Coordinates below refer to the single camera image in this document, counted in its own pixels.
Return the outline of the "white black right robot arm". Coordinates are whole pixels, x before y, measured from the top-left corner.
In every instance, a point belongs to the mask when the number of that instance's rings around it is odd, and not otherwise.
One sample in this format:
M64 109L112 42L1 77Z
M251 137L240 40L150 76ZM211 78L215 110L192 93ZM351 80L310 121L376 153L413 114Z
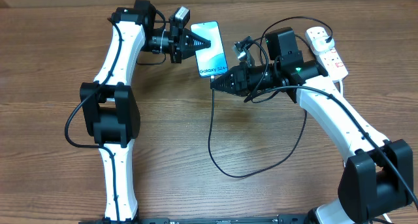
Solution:
M212 91L263 102L285 92L311 114L340 152L344 171L336 200L291 216L297 223L369 223L417 203L413 192L413 153L404 140L389 140L344 99L347 69L331 30L311 27L306 44L314 55L304 61L294 31L284 27L265 33L270 61L255 66L250 38L235 44L240 63L210 83Z

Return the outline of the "blue Galaxy smartphone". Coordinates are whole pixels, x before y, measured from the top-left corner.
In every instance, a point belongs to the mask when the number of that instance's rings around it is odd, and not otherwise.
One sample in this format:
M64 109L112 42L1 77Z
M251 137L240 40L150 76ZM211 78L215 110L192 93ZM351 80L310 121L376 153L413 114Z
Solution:
M211 21L192 24L191 31L210 41L210 47L195 52L199 76L206 78L226 73L228 64L218 23Z

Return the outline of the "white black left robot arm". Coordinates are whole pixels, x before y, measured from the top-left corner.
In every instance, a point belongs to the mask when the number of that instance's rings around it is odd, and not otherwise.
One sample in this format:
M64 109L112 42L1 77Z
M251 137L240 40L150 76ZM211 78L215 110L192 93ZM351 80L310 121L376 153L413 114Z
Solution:
M138 223L138 201L133 186L133 146L140 131L140 112L131 81L141 52L164 54L172 63L210 47L210 41L187 29L190 11L179 7L163 25L162 16L148 0L119 7L109 17L112 40L103 66L92 82L80 86L80 103L72 120L82 111L93 148L103 160L106 209L99 223Z

